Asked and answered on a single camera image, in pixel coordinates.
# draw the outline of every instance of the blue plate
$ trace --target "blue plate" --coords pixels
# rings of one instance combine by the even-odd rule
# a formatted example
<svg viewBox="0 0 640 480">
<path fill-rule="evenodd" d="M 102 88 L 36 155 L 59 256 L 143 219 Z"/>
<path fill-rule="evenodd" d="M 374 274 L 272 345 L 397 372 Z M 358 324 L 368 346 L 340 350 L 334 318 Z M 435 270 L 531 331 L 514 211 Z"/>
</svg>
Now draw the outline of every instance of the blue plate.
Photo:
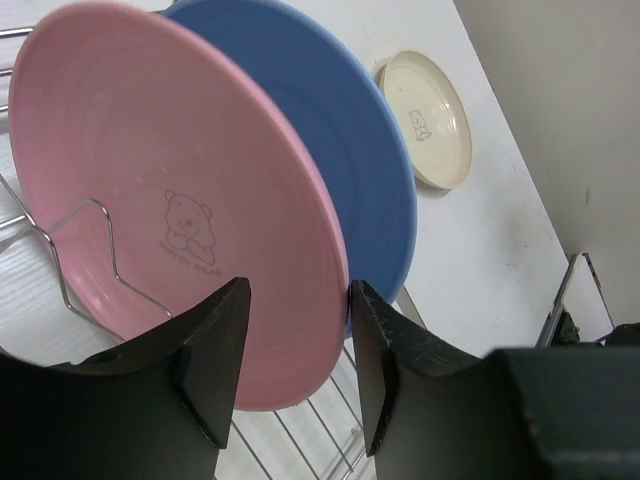
<svg viewBox="0 0 640 480">
<path fill-rule="evenodd" d="M 324 28 L 281 3 L 183 0 L 164 14 L 234 60 L 280 107 L 331 194 L 351 279 L 394 300 L 413 258 L 416 191 L 402 134 L 369 73 Z"/>
</svg>

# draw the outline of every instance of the bear logo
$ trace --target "bear logo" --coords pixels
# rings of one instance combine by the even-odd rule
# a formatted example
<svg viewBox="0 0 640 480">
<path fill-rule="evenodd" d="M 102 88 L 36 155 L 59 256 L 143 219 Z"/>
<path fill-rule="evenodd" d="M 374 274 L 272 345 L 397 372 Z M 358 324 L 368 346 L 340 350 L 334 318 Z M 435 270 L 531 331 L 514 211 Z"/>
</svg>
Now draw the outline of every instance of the bear logo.
<svg viewBox="0 0 640 480">
<path fill-rule="evenodd" d="M 213 247 L 216 239 L 211 233 L 211 210 L 186 195 L 165 192 L 169 202 L 167 221 L 167 243 L 176 250 L 191 254 L 208 265 L 216 263 Z"/>
<path fill-rule="evenodd" d="M 431 137 L 431 131 L 427 127 L 427 122 L 425 122 L 420 110 L 409 112 L 409 118 L 411 118 L 411 124 L 416 132 L 416 140 L 424 140 Z"/>
</svg>

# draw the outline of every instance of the plate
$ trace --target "plate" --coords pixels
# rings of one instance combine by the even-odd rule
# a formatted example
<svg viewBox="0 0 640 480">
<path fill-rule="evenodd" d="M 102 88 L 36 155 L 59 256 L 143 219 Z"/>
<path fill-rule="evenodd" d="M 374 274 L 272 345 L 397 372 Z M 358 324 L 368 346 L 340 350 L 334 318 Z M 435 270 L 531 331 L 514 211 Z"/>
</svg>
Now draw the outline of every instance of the plate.
<svg viewBox="0 0 640 480">
<path fill-rule="evenodd" d="M 402 134 L 369 73 L 282 3 L 184 0 L 164 14 L 233 59 L 280 107 L 329 189 L 351 278 L 394 300 L 413 258 L 417 200 Z"/>
<path fill-rule="evenodd" d="M 405 51 L 386 65 L 380 87 L 409 148 L 416 177 L 451 189 L 469 174 L 472 142 L 460 97 L 438 66 Z"/>
<path fill-rule="evenodd" d="M 162 16 L 79 3 L 27 37 L 9 111 L 40 227 L 98 199 L 122 277 L 174 315 L 249 278 L 238 408 L 293 405 L 324 383 L 347 318 L 340 225 L 295 130 L 240 68 Z M 99 208 L 81 210 L 53 240 L 99 322 L 130 339 L 166 321 L 114 278 Z"/>
</svg>

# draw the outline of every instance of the white table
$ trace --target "white table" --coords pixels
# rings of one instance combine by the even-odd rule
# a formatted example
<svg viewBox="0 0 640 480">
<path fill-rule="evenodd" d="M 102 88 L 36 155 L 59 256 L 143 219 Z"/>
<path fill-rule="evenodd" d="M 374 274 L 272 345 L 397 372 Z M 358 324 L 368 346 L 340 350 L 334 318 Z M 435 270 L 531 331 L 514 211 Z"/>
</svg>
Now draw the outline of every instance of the white table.
<svg viewBox="0 0 640 480">
<path fill-rule="evenodd" d="M 33 23 L 59 3 L 0 0 L 0 28 Z M 167 2 L 136 3 L 151 10 Z M 372 74 L 385 59 L 411 48 L 431 57 L 449 75 L 470 116 L 475 163 L 466 183 L 446 195 L 419 187 L 419 234 L 407 291 L 429 329 L 470 353 L 483 355 L 498 346 L 534 345 L 568 263 L 453 2 L 289 3 L 327 27 Z M 6 14 L 8 9 L 13 9 L 13 18 Z M 0 45 L 0 67 L 10 63 L 18 43 Z M 0 84 L 0 103 L 4 103 L 2 88 Z M 15 185 L 6 135 L 0 136 L 0 173 Z M 6 204 L 0 205 L 0 220 L 6 213 L 3 208 L 6 210 Z M 3 276 L 17 268 L 14 264 L 7 269 L 6 265 Z M 35 281 L 18 277 L 3 278 L 11 282 L 9 290 L 18 292 L 9 291 L 10 296 L 21 295 L 24 289 L 28 293 Z M 77 319 L 62 313 L 54 318 L 51 301 L 30 307 L 32 317 L 28 319 L 13 318 L 10 312 L 3 312 L 8 313 L 4 318 L 0 315 L 0 338 L 8 342 L 10 351 L 52 362 L 79 360 L 108 346 L 106 337 Z M 343 375 L 340 369 L 346 368 L 339 365 L 337 374 Z M 341 415 L 331 417 L 336 429 L 352 426 L 352 419 Z M 246 422 L 257 425 L 261 420 L 247 417 Z M 263 441 L 256 448 L 262 455 L 270 445 Z M 231 463 L 225 458 L 230 457 L 223 455 L 220 467 L 230 475 Z M 287 461 L 278 461 L 290 478 L 307 478 L 303 470 L 300 473 Z"/>
</svg>

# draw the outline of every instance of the white wall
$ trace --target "white wall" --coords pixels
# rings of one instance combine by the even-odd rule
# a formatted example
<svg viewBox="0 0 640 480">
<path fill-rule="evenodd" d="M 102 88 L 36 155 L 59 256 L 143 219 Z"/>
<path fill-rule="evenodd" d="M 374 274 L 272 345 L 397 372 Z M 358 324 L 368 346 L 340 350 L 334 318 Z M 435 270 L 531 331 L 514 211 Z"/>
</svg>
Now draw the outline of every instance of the white wall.
<svg viewBox="0 0 640 480">
<path fill-rule="evenodd" d="M 456 6 L 565 251 L 640 321 L 640 2 Z"/>
</svg>

